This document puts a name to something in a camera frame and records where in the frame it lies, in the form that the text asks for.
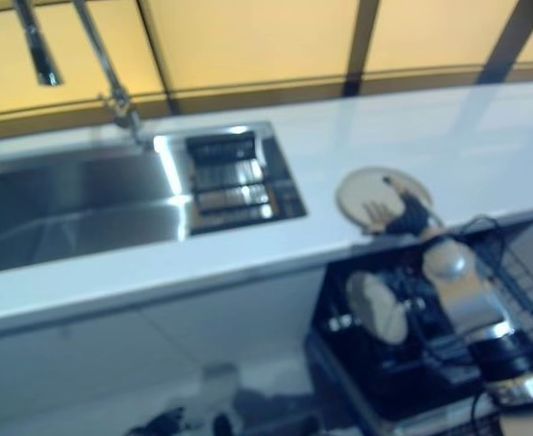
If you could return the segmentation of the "dark robot right hand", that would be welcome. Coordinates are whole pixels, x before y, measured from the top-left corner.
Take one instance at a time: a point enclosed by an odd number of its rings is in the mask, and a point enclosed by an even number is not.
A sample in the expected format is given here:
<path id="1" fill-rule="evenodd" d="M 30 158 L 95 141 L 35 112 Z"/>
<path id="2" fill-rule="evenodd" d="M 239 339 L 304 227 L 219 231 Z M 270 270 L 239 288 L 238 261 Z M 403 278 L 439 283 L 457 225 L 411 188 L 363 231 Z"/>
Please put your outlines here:
<path id="1" fill-rule="evenodd" d="M 420 236 L 429 227 L 430 213 L 427 207 L 409 191 L 398 193 L 398 197 L 403 203 L 403 211 L 399 214 L 382 203 L 370 202 L 363 205 L 370 218 L 368 228 L 376 234 Z"/>

